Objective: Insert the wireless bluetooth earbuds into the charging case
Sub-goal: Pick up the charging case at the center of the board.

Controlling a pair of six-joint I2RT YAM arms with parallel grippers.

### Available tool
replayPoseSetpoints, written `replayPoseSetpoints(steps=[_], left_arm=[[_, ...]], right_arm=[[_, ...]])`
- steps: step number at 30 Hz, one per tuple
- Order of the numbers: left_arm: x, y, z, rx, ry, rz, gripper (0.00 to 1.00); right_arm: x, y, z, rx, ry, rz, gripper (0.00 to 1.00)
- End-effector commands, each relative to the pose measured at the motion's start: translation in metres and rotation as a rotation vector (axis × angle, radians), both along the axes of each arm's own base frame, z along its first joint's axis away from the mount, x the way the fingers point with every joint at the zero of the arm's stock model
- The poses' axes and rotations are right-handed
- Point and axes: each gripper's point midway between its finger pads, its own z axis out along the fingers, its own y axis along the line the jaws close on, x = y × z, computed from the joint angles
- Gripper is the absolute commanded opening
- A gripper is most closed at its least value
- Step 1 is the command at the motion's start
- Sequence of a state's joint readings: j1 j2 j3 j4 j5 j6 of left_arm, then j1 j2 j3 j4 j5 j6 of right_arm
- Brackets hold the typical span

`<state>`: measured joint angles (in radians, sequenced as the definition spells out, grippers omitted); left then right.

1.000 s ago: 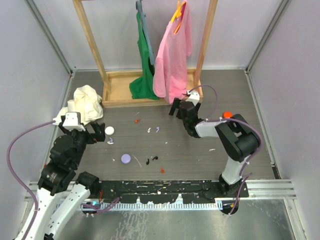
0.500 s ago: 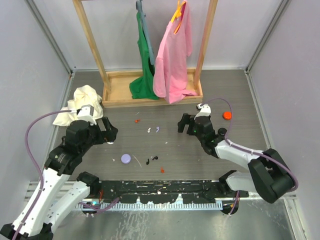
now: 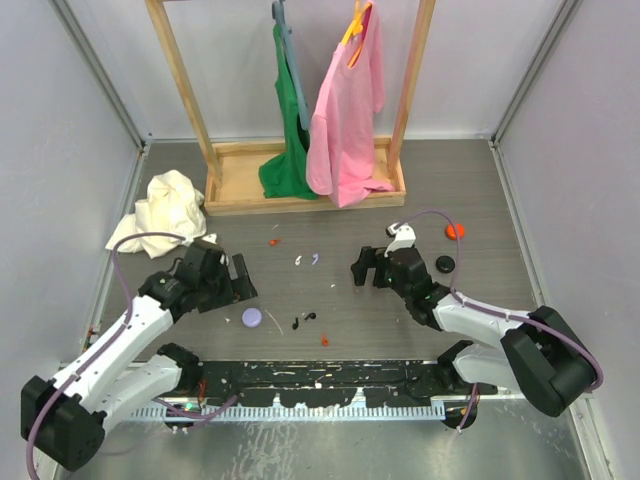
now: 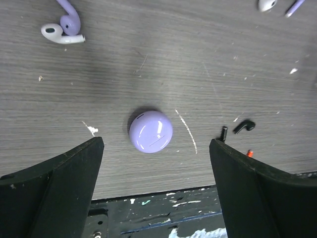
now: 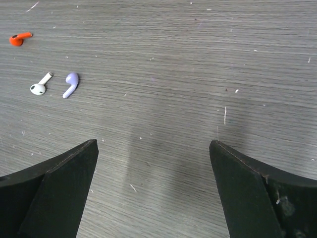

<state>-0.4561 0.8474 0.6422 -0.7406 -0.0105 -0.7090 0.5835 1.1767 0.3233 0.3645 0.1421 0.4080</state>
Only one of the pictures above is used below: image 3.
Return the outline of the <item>purple earbud case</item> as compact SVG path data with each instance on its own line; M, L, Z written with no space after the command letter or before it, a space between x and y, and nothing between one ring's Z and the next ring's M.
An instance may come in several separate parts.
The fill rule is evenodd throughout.
M248 308L241 315L241 321L247 328L257 328L263 319L262 312L258 308Z

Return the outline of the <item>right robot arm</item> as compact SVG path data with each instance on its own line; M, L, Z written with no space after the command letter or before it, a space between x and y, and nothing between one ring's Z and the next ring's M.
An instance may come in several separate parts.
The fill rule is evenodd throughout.
M593 355L550 307L509 311L477 302L434 281L414 247L362 247L351 266L355 285L363 285L369 272L374 286L393 290L418 324L467 337L438 370L449 393L473 383L494 385L520 392L537 410L557 417L602 383Z

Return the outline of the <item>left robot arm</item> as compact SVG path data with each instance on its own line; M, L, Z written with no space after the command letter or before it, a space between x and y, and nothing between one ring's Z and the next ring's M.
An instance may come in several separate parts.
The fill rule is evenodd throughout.
M185 314L205 313L257 297L242 254L228 256L213 235L194 240L174 271L150 275L125 294L123 315L76 360L45 380L29 379L20 394L26 468L38 476L40 450L69 471L86 465L124 417L167 392L194 393L204 379L200 359L169 343L134 372L131 362Z

